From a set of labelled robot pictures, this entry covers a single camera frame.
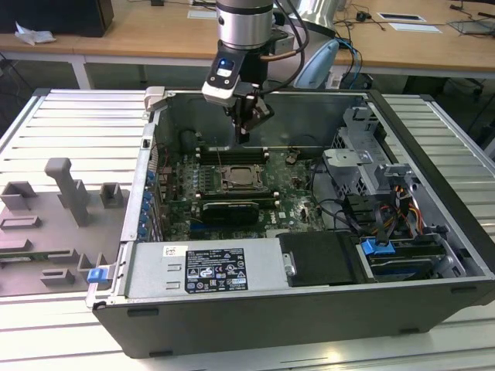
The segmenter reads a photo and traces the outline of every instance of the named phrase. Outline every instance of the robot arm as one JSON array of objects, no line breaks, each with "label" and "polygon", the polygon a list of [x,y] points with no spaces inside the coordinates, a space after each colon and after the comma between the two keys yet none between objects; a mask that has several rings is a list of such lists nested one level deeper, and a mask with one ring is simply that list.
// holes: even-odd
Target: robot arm
[{"label": "robot arm", "polygon": [[[275,3],[288,18],[278,0]],[[299,18],[294,6],[290,2],[288,5]],[[304,23],[299,23],[306,31],[306,40],[302,43],[290,22],[299,42],[299,48],[292,50],[294,36],[274,28],[273,16],[273,0],[217,0],[218,53],[202,91],[208,102],[224,107],[235,126],[238,143],[248,141],[248,132],[274,114],[263,101],[263,96],[272,91],[262,90],[267,80],[268,62],[301,53],[302,65],[294,78],[304,64],[304,48],[309,42]]]}]

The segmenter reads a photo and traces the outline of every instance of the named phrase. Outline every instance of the floor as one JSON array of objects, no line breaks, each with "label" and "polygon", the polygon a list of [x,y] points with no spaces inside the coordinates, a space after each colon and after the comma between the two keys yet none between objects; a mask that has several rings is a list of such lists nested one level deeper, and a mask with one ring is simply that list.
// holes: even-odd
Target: floor
[{"label": "floor", "polygon": [[[70,65],[66,63],[18,61],[14,62],[14,65],[32,88],[77,88],[76,78]],[[153,85],[200,87],[207,73],[206,67],[147,66],[146,69],[148,83],[145,85],[139,82],[136,66],[90,65],[90,73],[97,89],[144,89],[146,86]],[[381,93],[389,94],[402,93],[406,81],[405,77],[400,76],[376,75],[372,77],[373,88]],[[436,95],[435,99],[454,121],[466,130],[495,93],[495,81],[484,81],[483,84],[482,95],[475,98],[473,91],[476,85],[464,79],[449,79],[445,83],[443,92]],[[21,81],[15,71],[7,68],[0,76],[0,134],[3,134],[9,127],[30,95],[30,88]],[[471,136],[477,138],[480,129],[493,122],[494,118],[495,100],[492,100],[469,132]]]}]

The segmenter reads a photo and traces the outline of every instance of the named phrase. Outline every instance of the white label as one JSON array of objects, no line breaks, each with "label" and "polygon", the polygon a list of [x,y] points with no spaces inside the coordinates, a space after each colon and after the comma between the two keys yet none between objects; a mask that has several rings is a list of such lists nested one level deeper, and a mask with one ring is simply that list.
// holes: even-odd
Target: white label
[{"label": "white label", "polygon": [[245,284],[246,279],[245,278],[234,278],[232,280],[232,284]]},{"label": "white label", "polygon": [[164,257],[185,257],[187,245],[165,245],[163,247]]},{"label": "white label", "polygon": [[0,263],[16,263],[18,261],[31,261],[30,257],[3,257]]}]

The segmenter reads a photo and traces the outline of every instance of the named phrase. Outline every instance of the metal slat surface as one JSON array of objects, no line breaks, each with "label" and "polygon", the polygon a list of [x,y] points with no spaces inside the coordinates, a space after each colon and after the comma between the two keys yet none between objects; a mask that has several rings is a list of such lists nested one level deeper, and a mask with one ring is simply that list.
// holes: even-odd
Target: metal slat surface
[{"label": "metal slat surface", "polygon": [[[50,95],[52,94],[67,96],[78,94],[77,99],[81,100],[84,100],[81,96],[87,95],[92,100],[95,95],[126,96],[129,94],[143,94],[143,92],[53,90]],[[422,102],[419,96],[404,98],[387,95],[386,97],[388,100],[399,100],[401,104],[408,104],[405,102],[407,99],[413,101],[413,104],[418,104],[419,101]],[[76,122],[76,120],[78,119],[71,118],[72,122]],[[106,119],[96,117],[94,120],[105,122]],[[33,126],[45,125],[46,122]],[[53,126],[65,125],[55,123]],[[114,125],[101,125],[101,127],[104,126],[113,127]],[[84,140],[89,141],[89,144],[86,143],[85,145],[81,141],[75,141],[77,138],[48,138],[50,140],[48,146],[41,143],[46,141],[47,138],[41,138],[42,141],[38,143],[39,147],[33,146],[36,142],[35,138],[14,139],[18,143],[19,141],[24,142],[28,146],[12,148],[14,143],[12,141],[0,156],[19,161],[30,158],[41,160],[48,155],[48,151],[59,157],[62,151],[65,150],[68,154],[67,157],[73,156],[73,163],[78,158],[83,160],[81,164],[87,165],[90,162],[85,160],[90,158],[107,158],[105,161],[111,163],[114,158],[127,158],[125,156],[131,155],[130,151],[135,151],[134,153],[137,155],[137,148],[140,145],[140,141],[134,141],[132,145],[121,146],[126,138],[119,137],[98,138],[85,136]],[[102,147],[97,146],[97,144],[105,143],[106,145]],[[445,145],[425,146],[424,148],[429,155],[437,155],[439,158],[445,157],[445,159],[439,161],[448,161],[447,158],[450,155],[464,158],[466,154],[471,154],[470,150],[464,145],[457,145],[454,148]],[[4,162],[6,161],[0,162],[0,172],[2,172],[1,166]],[[81,179],[84,179],[89,175],[94,177],[92,180],[97,181],[96,175],[104,173],[106,172],[76,172],[74,178],[81,177]],[[112,181],[115,181],[115,177],[119,174],[119,172],[109,173]],[[481,189],[486,192],[495,192],[495,181],[465,181],[465,179],[453,181],[451,184],[454,189],[467,189],[467,191],[472,189],[478,194]],[[122,188],[130,189],[130,182],[123,183]],[[54,185],[34,185],[33,188],[37,192],[42,192],[43,190],[56,191]],[[99,185],[87,184],[86,188],[88,190],[99,189]],[[473,192],[467,192],[463,196],[469,196],[471,193]],[[491,232],[493,226],[495,226],[495,217],[484,219],[480,222]],[[5,299],[0,298],[0,343],[2,344],[2,347],[0,347],[0,369],[2,371],[17,371],[20,369],[22,371],[45,369],[71,369],[78,371],[93,369],[95,366],[110,366],[114,369],[132,369],[134,371],[159,371],[164,369],[167,371],[200,369],[204,371],[232,371],[234,369],[236,371],[274,369],[284,371],[289,371],[290,369],[300,369],[301,371],[330,369],[359,369],[364,371],[495,369],[495,303],[484,307],[463,309],[425,334],[157,359],[130,359],[97,322],[90,310],[85,307],[84,293],[81,293],[79,298],[64,301],[24,302],[19,304],[6,304]]]},{"label": "metal slat surface", "polygon": [[[46,160],[10,160],[2,163],[3,172],[37,172],[45,168]],[[100,172],[109,171],[128,171],[133,172],[136,166],[136,159],[112,159],[112,161],[101,161],[100,159],[80,159],[72,158],[71,172]]]},{"label": "metal slat surface", "polygon": [[143,110],[142,101],[110,102],[106,100],[45,100],[42,110]]},{"label": "metal slat surface", "polygon": [[129,187],[147,122],[143,97],[140,90],[51,92],[0,153],[0,187],[28,181],[37,192],[56,192],[43,171],[52,157],[70,158],[73,178],[83,180],[86,189],[104,182]]},{"label": "metal slat surface", "polygon": [[[410,114],[410,112],[404,113],[408,106],[405,103],[406,100],[407,98],[401,100],[400,106],[391,105],[401,118]],[[423,103],[422,109],[419,109],[417,102],[412,107],[419,113],[407,116],[406,128],[415,136],[425,153],[467,205],[469,211],[495,241],[495,229],[492,225],[495,220],[495,177],[493,176],[495,167],[493,163],[489,159],[480,157],[483,156],[480,153],[476,154],[476,147],[473,147],[469,141],[461,140],[462,131],[453,122],[447,124],[449,117],[441,111],[435,112],[426,102]],[[423,121],[422,118],[426,114],[434,115],[436,119]],[[386,139],[397,160],[407,162],[394,141],[393,135]]]},{"label": "metal slat surface", "polygon": [[493,178],[493,175],[482,165],[477,166],[438,166],[439,171],[447,179],[454,178]]},{"label": "metal slat surface", "polygon": [[88,151],[87,148],[10,148],[2,153],[5,160],[29,159],[29,158],[136,158],[139,149],[137,147],[99,147],[97,151]]},{"label": "metal slat surface", "polygon": [[141,137],[141,128],[22,128],[20,137]]},{"label": "metal slat surface", "polygon": [[85,93],[51,93],[46,97],[45,101],[52,100],[68,100],[72,102],[94,101],[97,98],[99,101],[108,102],[143,102],[144,94],[85,94]]},{"label": "metal slat surface", "polygon": [[429,112],[430,110],[424,104],[391,104],[395,112]]},{"label": "metal slat surface", "polygon": [[142,128],[146,124],[147,120],[129,118],[129,119],[115,119],[115,118],[78,118],[67,120],[66,118],[33,118],[26,127],[74,127],[81,126],[82,128],[87,127],[117,127],[117,128],[127,128],[127,127],[137,127]]},{"label": "metal slat surface", "polygon": [[38,110],[34,117],[112,117],[112,118],[142,118],[143,110]]},{"label": "metal slat surface", "polygon": [[141,144],[140,137],[58,137],[58,138],[17,138],[12,140],[13,148],[45,147],[135,147]]},{"label": "metal slat surface", "polygon": [[440,120],[404,120],[404,125],[408,128],[444,128],[445,125]]}]

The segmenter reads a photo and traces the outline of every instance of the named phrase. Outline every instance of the blue tab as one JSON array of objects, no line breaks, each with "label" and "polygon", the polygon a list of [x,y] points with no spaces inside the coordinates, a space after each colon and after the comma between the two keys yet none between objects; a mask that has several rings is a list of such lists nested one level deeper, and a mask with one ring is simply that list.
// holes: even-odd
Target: blue tab
[{"label": "blue tab", "polygon": [[369,238],[361,243],[361,247],[366,255],[371,254],[395,254],[394,246],[392,242],[389,242],[388,245],[377,245],[376,238]]},{"label": "blue tab", "polygon": [[89,284],[106,284],[108,283],[108,268],[92,268],[87,274]]}]

